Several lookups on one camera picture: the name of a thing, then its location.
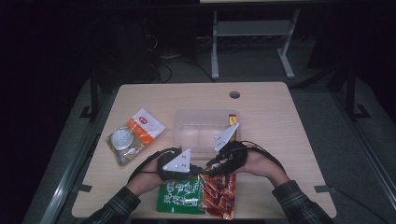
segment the black cable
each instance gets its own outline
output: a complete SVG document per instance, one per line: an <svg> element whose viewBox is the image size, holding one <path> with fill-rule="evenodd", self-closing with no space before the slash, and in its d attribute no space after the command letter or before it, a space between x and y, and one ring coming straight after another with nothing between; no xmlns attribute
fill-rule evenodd
<svg viewBox="0 0 396 224"><path fill-rule="evenodd" d="M199 51L201 51L203 49L207 49L210 46L212 46L211 43L213 42L213 40L212 40L211 37L204 37L202 39L209 39L209 41L206 41L204 44L201 44L200 46L198 46L196 52L199 52Z"/></svg>
<svg viewBox="0 0 396 224"><path fill-rule="evenodd" d="M148 51L154 52L154 50L155 50L155 49L157 48L157 46L158 46L158 39L157 39L157 37L156 37L155 35L146 35L146 39L148 39L147 42L150 42L150 45L152 46L152 47L148 47Z"/></svg>
<svg viewBox="0 0 396 224"><path fill-rule="evenodd" d="M158 174L156 171L140 171L139 173L143 173L143 174Z"/></svg>
<svg viewBox="0 0 396 224"><path fill-rule="evenodd" d="M387 222L383 217L381 217L377 212L375 212L374 210L370 209L368 206L366 206L364 203L359 202L358 200L356 200L355 198L353 198L352 196L350 196L349 194L345 193L344 191L326 184L329 188L333 188L336 189L337 192L340 192L341 194L343 194L344 196L346 196L349 200L357 203L358 205L362 206L363 208L365 208L367 211L371 212L373 215L375 215L376 217L378 217L379 219L381 219L384 223L390 224L389 222Z"/></svg>
<svg viewBox="0 0 396 224"><path fill-rule="evenodd" d="M175 55L173 55L173 56L168 56L168 57L161 57L161 62L162 63L170 63L170 62L172 62L173 60L175 60L175 59L179 59L179 58L181 58L181 57L183 57L183 55L182 54L175 54Z"/></svg>
<svg viewBox="0 0 396 224"><path fill-rule="evenodd" d="M161 82L161 83L166 83L166 82L168 82L168 81L171 79L171 77L172 77L172 75L173 75L172 69L171 69L170 67L166 66L166 65L163 64L163 63L160 63L160 66L165 67L165 68L167 68L167 69L169 70L169 77L168 77L165 81L162 81L163 79L162 79L162 77L161 77L161 73L159 73L159 80L160 80L160 82Z"/></svg>
<svg viewBox="0 0 396 224"><path fill-rule="evenodd" d="M240 41L237 41L237 40L230 41L231 46L229 46L229 45L225 46L225 44L222 42L224 42L224 41L219 41L218 52L223 53L223 54L235 54L242 50L247 50L249 48L249 44L241 43ZM231 49L231 48L234 48L233 45L239 47L239 49L235 49L235 50L231 50L231 51L225 51L224 49L221 49L221 47L224 47L226 49Z"/></svg>
<svg viewBox="0 0 396 224"><path fill-rule="evenodd" d="M250 142L250 141L247 141L247 140L240 141L240 142L241 142L241 143L250 143L250 144L254 145L255 147L258 147L259 149L266 151L263 147L257 145L257 144L254 143L254 142Z"/></svg>
<svg viewBox="0 0 396 224"><path fill-rule="evenodd" d="M168 62L168 63L190 63L190 64L193 64L193 65L197 66L198 68L200 68L200 69L206 74L206 76L209 77L209 79L210 79L212 82L216 82L216 80L213 79L212 76L210 76L210 75L206 72L206 70L205 70L203 67L201 67L199 64L197 64L197 63L188 62L188 61L184 61L184 62Z"/></svg>

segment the hand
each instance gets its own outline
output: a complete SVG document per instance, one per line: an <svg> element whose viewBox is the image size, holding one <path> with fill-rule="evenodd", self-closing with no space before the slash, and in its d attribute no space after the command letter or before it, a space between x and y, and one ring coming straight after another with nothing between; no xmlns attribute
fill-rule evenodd
<svg viewBox="0 0 396 224"><path fill-rule="evenodd" d="M161 157L159 155L157 158L149 162L142 168L142 172L149 173L139 173L137 174L128 184L125 186L137 197L143 193L151 191L159 187L163 181L158 176L157 172L157 161Z"/></svg>
<svg viewBox="0 0 396 224"><path fill-rule="evenodd" d="M267 177L275 188L290 180L286 173L273 161L258 152L250 150L247 152L245 165L235 170L232 175L238 173L250 173Z"/></svg>

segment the black glove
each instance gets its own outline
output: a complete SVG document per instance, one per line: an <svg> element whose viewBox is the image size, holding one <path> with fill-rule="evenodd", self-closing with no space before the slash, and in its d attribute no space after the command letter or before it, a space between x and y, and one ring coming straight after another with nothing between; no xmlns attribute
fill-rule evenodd
<svg viewBox="0 0 396 224"><path fill-rule="evenodd" d="M163 169L165 164L167 164L169 161L180 155L180 153L181 153L181 148L176 148L176 147L170 147L161 151L157 151L156 153L149 156L134 170L134 172L129 177L128 182L130 182L137 174L142 173L141 170L143 169L143 167L145 167L147 164L149 164L149 162L153 161L160 155L161 157L158 159L158 163L157 163L157 172L154 173L158 174L161 180L163 181L170 179L184 179L189 175L198 175L204 170L201 167L190 164L190 171L188 173L165 171Z"/></svg>
<svg viewBox="0 0 396 224"><path fill-rule="evenodd" d="M243 143L247 142L255 147L247 147ZM262 154L264 157L273 161L276 165L278 165L283 171L282 164L269 152L267 152L264 148L259 147L257 144L254 144L249 141L232 141L227 143L220 151L219 154L213 160L209 161L206 166L210 167L213 164L220 163L223 160L227 160L223 164L218 167L215 167L209 171L205 171L205 175L215 176L215 175L229 175L238 168L245 165L248 158L248 150L256 151Z"/></svg>

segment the cable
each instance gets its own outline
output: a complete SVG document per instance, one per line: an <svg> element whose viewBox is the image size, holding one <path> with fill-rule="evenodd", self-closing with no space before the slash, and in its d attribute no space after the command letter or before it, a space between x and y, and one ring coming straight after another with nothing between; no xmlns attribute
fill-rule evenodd
<svg viewBox="0 0 396 224"><path fill-rule="evenodd" d="M200 68L200 69L206 74L206 76L209 77L209 79L210 79L212 82L216 82L216 80L213 79L212 76L210 76L210 75L206 72L206 70L205 70L203 67L201 67L199 64L197 64L197 63L188 62L188 61L185 61L185 62L168 62L168 63L190 63L190 64L193 64L193 65L197 66L198 68Z"/></svg>
<svg viewBox="0 0 396 224"><path fill-rule="evenodd" d="M225 45L223 43L224 41L221 41L221 40L218 41L219 42L218 52L221 52L223 54L235 54L235 53L238 53L238 52L240 52L242 50L247 50L247 49L250 48L250 45L248 43L241 43L240 41L237 41L237 40L234 40L234 39L231 39L232 41L230 41L230 44L228 44L228 45ZM227 51L227 49L233 49L234 46L239 47L239 49L234 49L234 50Z"/></svg>
<svg viewBox="0 0 396 224"><path fill-rule="evenodd" d="M207 49L207 48L211 47L210 44L211 44L212 41L213 41L211 37L197 37L197 39L209 39L209 40L206 41L204 44L199 45L199 46L197 47L196 52L199 52L199 51L201 51L201 50L203 50L203 49Z"/></svg>
<svg viewBox="0 0 396 224"><path fill-rule="evenodd" d="M156 172L156 171L140 171L139 173L143 173L143 174L158 174L158 172Z"/></svg>
<svg viewBox="0 0 396 224"><path fill-rule="evenodd" d="M250 141L247 141L247 140L245 140L245 141L240 141L240 142L241 142L241 143L250 143L250 144L254 145L255 147L258 147L259 149L261 149L261 150L263 150L263 151L267 151L267 150L265 150L263 147L257 145L257 144L254 143L254 142L250 142Z"/></svg>
<svg viewBox="0 0 396 224"><path fill-rule="evenodd" d="M146 37L150 37L150 38L154 39L154 46L152 48L148 48L148 51L153 52L157 48L158 39L157 39L157 37L155 37L155 35L146 35Z"/></svg>
<svg viewBox="0 0 396 224"><path fill-rule="evenodd" d="M164 61L172 61L174 59L180 58L183 55L181 54L174 54L174 55L170 55L170 56L161 56L161 59L163 59Z"/></svg>
<svg viewBox="0 0 396 224"><path fill-rule="evenodd" d="M163 64L163 63L160 63L160 66L165 67L165 68L167 68L167 69L169 70L169 77L168 77L165 81L162 81L163 79L162 79L162 77L161 77L161 73L159 72L159 74L158 74L160 82L161 82L161 83L166 83L166 82L168 82L168 81L171 79L171 77L172 77L172 75L173 75L173 74L172 74L172 69L171 69L170 67L166 66L166 65Z"/></svg>

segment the sleeve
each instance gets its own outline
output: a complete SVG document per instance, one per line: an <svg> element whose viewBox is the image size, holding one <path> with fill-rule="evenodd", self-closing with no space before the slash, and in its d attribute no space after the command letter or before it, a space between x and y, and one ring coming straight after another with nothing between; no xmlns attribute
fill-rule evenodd
<svg viewBox="0 0 396 224"><path fill-rule="evenodd" d="M122 188L104 206L82 223L124 223L140 204L140 200L127 188Z"/></svg>
<svg viewBox="0 0 396 224"><path fill-rule="evenodd" d="M317 203L309 200L294 180L278 186L273 190L273 194L285 212L289 223L333 223Z"/></svg>

